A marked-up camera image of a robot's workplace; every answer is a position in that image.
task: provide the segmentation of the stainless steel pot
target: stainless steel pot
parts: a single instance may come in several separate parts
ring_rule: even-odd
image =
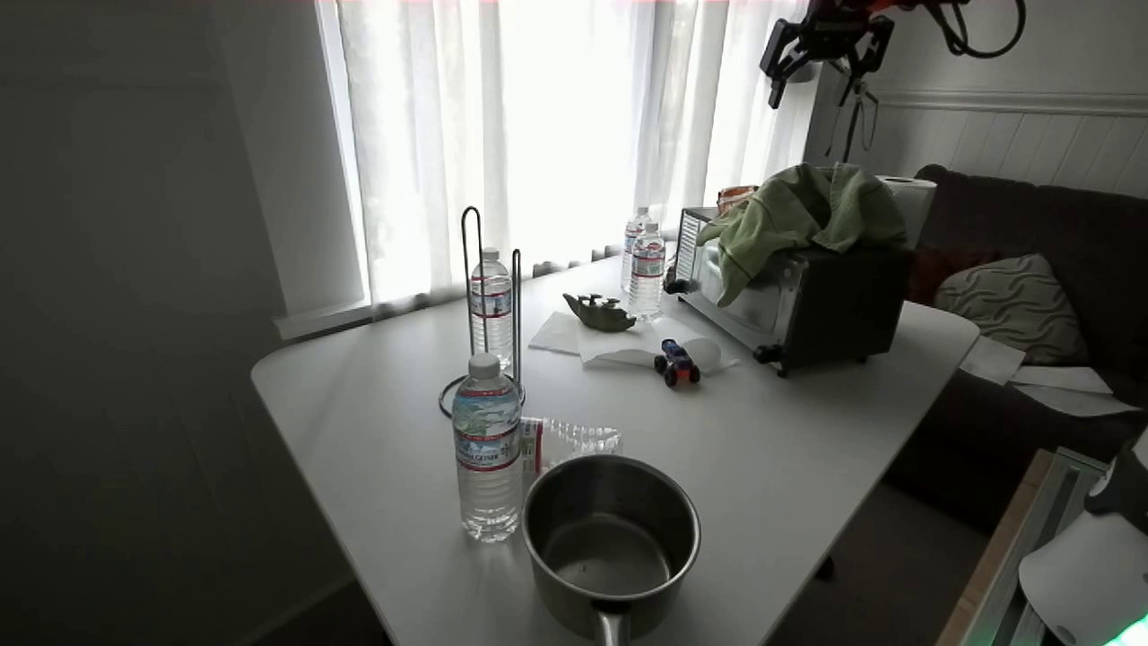
[[[700,518],[651,463],[583,456],[536,480],[523,539],[542,603],[617,646],[651,630],[700,551]]]

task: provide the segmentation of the sheer curtain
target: sheer curtain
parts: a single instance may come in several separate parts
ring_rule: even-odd
[[[675,226],[760,184],[778,115],[756,58],[798,0],[336,0],[375,300],[464,283],[487,249],[585,262],[640,203]]]

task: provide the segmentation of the floor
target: floor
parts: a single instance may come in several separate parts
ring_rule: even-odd
[[[932,646],[986,533],[898,487],[877,487],[768,646]]]

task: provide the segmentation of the white table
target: white table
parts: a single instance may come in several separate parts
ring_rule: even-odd
[[[565,291],[615,283],[615,262],[530,281],[523,338],[568,309]],[[669,317],[715,332],[681,305]],[[624,451],[669,469],[703,518],[681,597],[640,642],[740,646],[768,640],[971,340],[971,322],[904,305],[894,347],[864,366],[782,381],[748,355],[700,390],[526,350],[526,414],[620,428]],[[461,531],[452,428],[436,402],[464,366],[452,300],[279,347],[254,386],[394,642],[585,642],[536,599],[519,533],[479,547]]]

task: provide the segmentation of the small bottle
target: small bottle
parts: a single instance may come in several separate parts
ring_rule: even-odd
[[[633,249],[633,317],[651,319],[658,317],[669,271],[669,244],[658,233],[658,224],[642,224],[642,233]]]
[[[519,505],[519,386],[494,355],[469,355],[452,402],[461,512],[479,541],[505,541]]]
[[[498,355],[501,373],[514,371],[514,297],[510,270],[498,262],[494,249],[481,250],[469,271],[469,317],[473,317],[473,350]]]
[[[642,203],[627,224],[624,224],[624,238],[620,238],[620,295],[633,291],[633,250],[640,233],[651,224],[651,203]]]

